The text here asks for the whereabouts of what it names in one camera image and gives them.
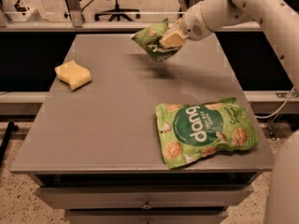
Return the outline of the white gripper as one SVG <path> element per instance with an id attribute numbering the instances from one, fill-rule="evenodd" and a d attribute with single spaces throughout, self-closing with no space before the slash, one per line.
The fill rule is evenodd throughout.
<path id="1" fill-rule="evenodd" d="M 165 49 L 177 48 L 183 46 L 187 38 L 198 41 L 211 34 L 212 31 L 204 21 L 202 3 L 199 2 L 190 7 L 181 19 L 170 25 L 159 43 Z"/>

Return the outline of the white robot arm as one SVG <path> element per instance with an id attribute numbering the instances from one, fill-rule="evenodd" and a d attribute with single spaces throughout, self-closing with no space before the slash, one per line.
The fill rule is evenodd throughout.
<path id="1" fill-rule="evenodd" d="M 188 8 L 164 34 L 168 49 L 186 40 L 201 40 L 220 28 L 256 21 L 292 85 L 299 90 L 299 14 L 283 0 L 204 0 Z M 264 224 L 299 224 L 299 131 L 285 140 L 276 155 Z"/>

